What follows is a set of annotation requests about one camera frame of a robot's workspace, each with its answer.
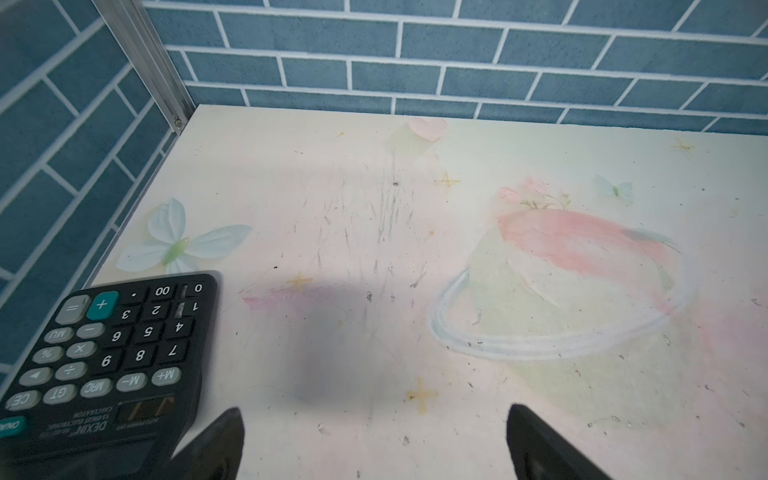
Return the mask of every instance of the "teal button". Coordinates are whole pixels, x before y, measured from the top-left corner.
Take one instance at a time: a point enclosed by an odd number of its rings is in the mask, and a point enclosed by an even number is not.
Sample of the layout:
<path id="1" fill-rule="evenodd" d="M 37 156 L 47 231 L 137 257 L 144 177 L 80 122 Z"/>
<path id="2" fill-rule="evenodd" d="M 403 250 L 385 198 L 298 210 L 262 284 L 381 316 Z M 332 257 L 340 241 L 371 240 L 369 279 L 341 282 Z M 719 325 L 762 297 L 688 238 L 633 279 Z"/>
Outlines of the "teal button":
<path id="1" fill-rule="evenodd" d="M 11 417 L 0 420 L 0 439 L 16 436 L 27 428 L 27 419 L 25 417 Z"/>
<path id="2" fill-rule="evenodd" d="M 109 318 L 114 310 L 114 306 L 118 304 L 120 294 L 112 290 L 111 292 L 101 292 L 93 303 L 91 308 L 88 309 L 86 316 L 91 320 L 104 320 Z"/>

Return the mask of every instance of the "pink heart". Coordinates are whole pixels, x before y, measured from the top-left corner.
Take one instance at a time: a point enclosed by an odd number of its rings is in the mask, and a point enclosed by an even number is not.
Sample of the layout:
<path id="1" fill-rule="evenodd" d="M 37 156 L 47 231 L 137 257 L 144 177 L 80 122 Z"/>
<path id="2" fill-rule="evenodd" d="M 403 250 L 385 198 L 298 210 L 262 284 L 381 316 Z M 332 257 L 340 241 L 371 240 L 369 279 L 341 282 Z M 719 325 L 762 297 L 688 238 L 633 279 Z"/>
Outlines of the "pink heart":
<path id="1" fill-rule="evenodd" d="M 445 131 L 448 130 L 448 122 L 442 118 L 430 118 L 429 120 L 411 118 L 408 120 L 408 126 L 411 127 L 413 133 L 431 142 L 440 140 L 445 135 Z"/>

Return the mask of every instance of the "blue tile wall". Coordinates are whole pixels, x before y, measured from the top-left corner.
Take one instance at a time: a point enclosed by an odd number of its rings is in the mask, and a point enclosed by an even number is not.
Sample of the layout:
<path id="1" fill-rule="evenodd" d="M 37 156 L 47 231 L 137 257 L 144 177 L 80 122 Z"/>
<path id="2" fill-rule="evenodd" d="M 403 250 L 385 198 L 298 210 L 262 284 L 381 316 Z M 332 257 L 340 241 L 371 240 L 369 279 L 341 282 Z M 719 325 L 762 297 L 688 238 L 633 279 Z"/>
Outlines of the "blue tile wall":
<path id="1" fill-rule="evenodd" d="M 58 298 L 91 276 L 172 137 L 92 3 L 59 4 L 64 13 L 50 0 L 0 9 L 6 365 L 16 362 Z"/>
<path id="2" fill-rule="evenodd" d="M 144 5 L 197 103 L 766 134 L 761 0 Z"/>

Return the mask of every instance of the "black calculator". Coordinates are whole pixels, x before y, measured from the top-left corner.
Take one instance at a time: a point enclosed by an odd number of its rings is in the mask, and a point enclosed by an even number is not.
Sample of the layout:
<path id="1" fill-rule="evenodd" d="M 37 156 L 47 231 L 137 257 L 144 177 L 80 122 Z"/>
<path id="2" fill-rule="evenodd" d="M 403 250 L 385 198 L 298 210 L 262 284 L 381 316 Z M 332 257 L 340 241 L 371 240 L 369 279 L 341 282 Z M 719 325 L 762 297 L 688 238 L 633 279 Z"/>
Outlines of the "black calculator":
<path id="1" fill-rule="evenodd" d="M 194 421 L 216 296 L 195 273 L 64 299 L 2 399 L 0 478 L 150 478 Z"/>

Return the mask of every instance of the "light blue butterfly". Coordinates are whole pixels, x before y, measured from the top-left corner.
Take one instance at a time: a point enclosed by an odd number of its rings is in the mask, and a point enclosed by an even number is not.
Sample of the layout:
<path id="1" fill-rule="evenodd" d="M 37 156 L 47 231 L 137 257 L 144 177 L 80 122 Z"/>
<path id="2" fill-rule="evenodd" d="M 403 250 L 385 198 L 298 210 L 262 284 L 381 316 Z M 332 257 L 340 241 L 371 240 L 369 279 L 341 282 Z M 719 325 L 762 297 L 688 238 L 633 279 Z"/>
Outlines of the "light blue butterfly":
<path id="1" fill-rule="evenodd" d="M 189 273 L 200 269 L 197 258 L 220 258 L 232 253 L 251 231 L 247 225 L 230 225 L 190 240 L 182 238 L 187 224 L 184 205 L 171 198 L 152 214 L 147 229 L 153 241 L 129 245 L 115 266 L 124 272 L 141 272 L 159 263 L 165 273 Z"/>
<path id="2" fill-rule="evenodd" d="M 606 180 L 605 177 L 596 175 L 594 178 L 594 185 L 598 188 L 598 193 L 600 195 L 623 198 L 630 203 L 634 201 L 632 182 L 623 182 L 622 184 L 613 185 Z"/>

